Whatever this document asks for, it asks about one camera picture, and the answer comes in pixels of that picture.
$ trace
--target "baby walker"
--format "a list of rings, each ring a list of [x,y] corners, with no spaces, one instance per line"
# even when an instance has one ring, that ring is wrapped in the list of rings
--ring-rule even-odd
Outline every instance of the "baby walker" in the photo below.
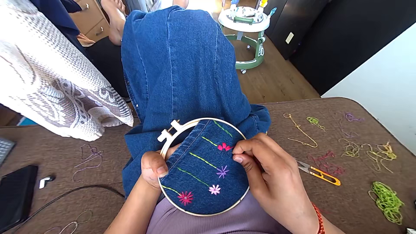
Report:
[[[227,39],[243,41],[248,44],[247,49],[250,49],[252,46],[256,48],[256,54],[253,60],[235,62],[235,68],[240,69],[241,73],[244,74],[247,69],[257,67],[263,62],[263,42],[266,40],[264,37],[264,30],[269,27],[270,17],[275,13],[276,8],[273,8],[270,15],[266,15],[263,13],[263,10],[267,5],[267,0],[262,0],[258,9],[251,7],[237,7],[238,1],[239,0],[232,0],[231,7],[221,11],[218,21],[221,24],[221,29],[227,27],[237,31],[237,35],[225,35]],[[257,40],[243,36],[244,32],[258,32]]]

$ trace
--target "thread snips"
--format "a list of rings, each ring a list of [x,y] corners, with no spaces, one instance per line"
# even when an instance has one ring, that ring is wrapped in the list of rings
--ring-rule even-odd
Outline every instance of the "thread snips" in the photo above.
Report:
[[[324,181],[327,181],[327,182],[329,182],[331,184],[334,184],[334,185],[337,185],[337,186],[341,185],[341,182],[339,181],[339,179],[333,177],[332,175],[329,175],[329,174],[327,174],[327,173],[325,173],[325,172],[323,172],[323,171],[321,171],[319,169],[316,169],[316,168],[314,168],[314,167],[312,167],[309,164],[306,164],[304,162],[301,162],[301,161],[298,161],[298,160],[296,160],[296,161],[298,163],[297,167],[299,169],[301,169],[302,171],[304,171],[306,173],[309,173],[311,175],[314,175],[314,176],[316,176],[318,178],[321,178]]]

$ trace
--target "green embroidered stem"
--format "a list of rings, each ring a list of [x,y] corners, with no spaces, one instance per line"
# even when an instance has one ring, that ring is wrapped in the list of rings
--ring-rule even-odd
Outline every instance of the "green embroidered stem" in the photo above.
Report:
[[[184,172],[184,173],[186,173],[186,174],[188,174],[188,175],[190,175],[190,176],[192,176],[193,178],[195,178],[196,180],[198,180],[199,182],[201,182],[201,183],[203,183],[203,184],[205,184],[206,186],[208,186],[209,187],[209,185],[207,184],[207,183],[205,183],[204,181],[202,181],[202,180],[200,180],[200,179],[198,179],[198,178],[196,178],[196,176],[194,176],[194,175],[192,175],[191,173],[189,173],[189,172],[187,172],[187,171],[185,171],[185,170],[182,170],[181,168],[179,168],[179,167],[176,167],[178,170],[180,170],[181,172]]]
[[[180,193],[178,193],[178,191],[176,191],[176,190],[174,190],[174,189],[172,189],[172,188],[166,187],[166,186],[164,186],[164,185],[162,185],[162,187],[163,187],[163,188],[165,188],[165,189],[169,189],[169,190],[174,191],[174,192],[175,192],[175,193],[177,193],[179,196],[181,195]]]
[[[196,155],[196,154],[193,154],[193,153],[191,153],[191,152],[189,152],[189,153],[190,153],[192,156],[195,156],[195,157],[197,157],[197,158],[201,159],[202,161],[206,162],[206,164],[210,165],[211,167],[213,167],[213,168],[217,169],[217,167],[216,167],[216,166],[212,165],[212,164],[211,164],[211,163],[209,163],[207,160],[205,160],[205,159],[201,158],[200,156],[198,156],[198,155]]]
[[[213,145],[215,145],[215,146],[217,146],[217,147],[218,147],[218,145],[217,145],[217,144],[215,144],[214,142],[212,142],[212,141],[210,141],[210,140],[206,139],[205,137],[202,137],[202,138],[204,138],[204,139],[205,139],[205,140],[207,140],[209,143],[211,143],[211,144],[213,144]]]
[[[222,130],[224,130],[226,133],[228,133],[228,135],[230,135],[231,137],[233,137],[233,135],[231,135],[231,133],[229,133],[227,130],[225,130],[223,127],[221,127],[221,125],[219,125],[219,124],[217,123],[217,121],[215,121],[215,120],[214,120],[214,123],[215,123],[216,125],[218,125],[218,127],[220,127]]]

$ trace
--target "embroidered flower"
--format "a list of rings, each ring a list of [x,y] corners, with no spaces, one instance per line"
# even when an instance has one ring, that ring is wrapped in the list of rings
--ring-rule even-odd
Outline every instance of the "embroidered flower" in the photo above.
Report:
[[[225,151],[228,151],[228,150],[230,150],[230,149],[232,149],[232,148],[234,148],[234,146],[233,147],[231,147],[231,146],[227,146],[227,144],[225,144],[225,142],[223,142],[223,145],[221,146],[221,145],[218,145],[218,149],[219,150],[223,150],[223,149],[225,149]]]
[[[215,185],[212,185],[212,187],[209,187],[209,191],[211,192],[211,194],[217,195],[217,193],[220,193],[220,189],[219,185],[217,184],[217,187],[215,187]]]
[[[179,201],[182,202],[184,206],[186,206],[186,204],[192,203],[191,202],[191,200],[193,200],[192,196],[193,194],[191,194],[191,192],[188,193],[188,191],[185,191],[185,193],[181,192],[178,198],[180,198]]]
[[[221,166],[221,169],[217,168],[217,170],[220,171],[220,172],[217,172],[217,175],[220,175],[218,178],[223,177],[224,179],[224,176],[227,175],[227,172],[230,171],[230,170],[225,170],[225,169],[227,169],[227,165],[225,167]]]

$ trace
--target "left hand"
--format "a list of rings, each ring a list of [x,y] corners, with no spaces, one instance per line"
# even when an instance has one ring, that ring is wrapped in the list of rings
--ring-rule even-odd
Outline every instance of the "left hand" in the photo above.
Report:
[[[168,149],[166,158],[169,158],[180,144]],[[148,151],[141,157],[141,177],[154,188],[160,189],[158,177],[168,174],[168,166],[159,151]]]

